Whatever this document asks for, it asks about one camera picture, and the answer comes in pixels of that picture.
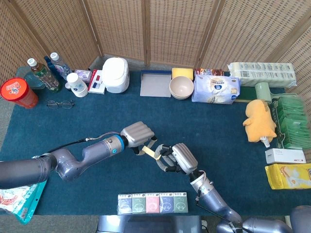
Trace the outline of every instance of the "green tea bottle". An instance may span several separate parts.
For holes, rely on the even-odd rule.
[[[49,90],[58,92],[62,89],[61,83],[52,75],[45,65],[37,63],[34,58],[28,59],[27,63],[31,66],[31,71],[34,75],[40,79]]]

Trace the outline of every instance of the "plastic wrap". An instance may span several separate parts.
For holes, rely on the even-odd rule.
[[[228,65],[230,75],[238,77],[241,86],[255,86],[266,82],[269,87],[297,86],[292,63],[233,62]]]
[[[240,94],[239,78],[195,74],[192,102],[232,104]]]
[[[11,189],[0,189],[0,209],[12,213],[27,224],[34,215],[45,182]]]
[[[187,193],[118,195],[118,215],[187,213]]]

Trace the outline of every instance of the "snack bag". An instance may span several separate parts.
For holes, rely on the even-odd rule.
[[[265,170],[272,189],[311,188],[311,164],[273,164]]]

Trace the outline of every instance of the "plastic bottle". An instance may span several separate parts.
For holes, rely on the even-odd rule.
[[[61,83],[52,75],[45,65],[37,63],[34,58],[28,59],[27,63],[31,66],[31,71],[34,75],[40,79],[49,90],[58,92],[62,89]]]
[[[78,74],[71,73],[67,76],[67,81],[71,87],[72,92],[77,97],[84,97],[88,94],[87,85],[79,78]]]
[[[69,66],[63,61],[57,52],[52,52],[50,57],[59,74],[66,80],[67,75],[71,73]]]
[[[63,80],[63,77],[59,74],[58,70],[53,65],[52,61],[48,56],[44,57],[44,60],[46,61],[48,68],[50,69],[51,73],[57,78],[58,81]]]

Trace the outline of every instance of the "small box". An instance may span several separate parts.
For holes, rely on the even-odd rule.
[[[173,193],[160,193],[160,213],[174,213]]]
[[[132,195],[132,213],[145,214],[146,213],[146,194],[135,193]]]
[[[174,193],[174,213],[188,213],[187,193]]]
[[[269,149],[266,152],[267,164],[305,164],[306,158],[302,150]]]
[[[118,195],[118,215],[130,215],[132,213],[132,194]]]
[[[101,70],[93,70],[92,78],[88,86],[89,93],[105,94],[105,85]]]
[[[81,78],[83,82],[89,83],[91,81],[92,77],[91,71],[76,69],[74,72],[78,74],[79,78]]]
[[[146,193],[146,213],[160,213],[159,193]]]

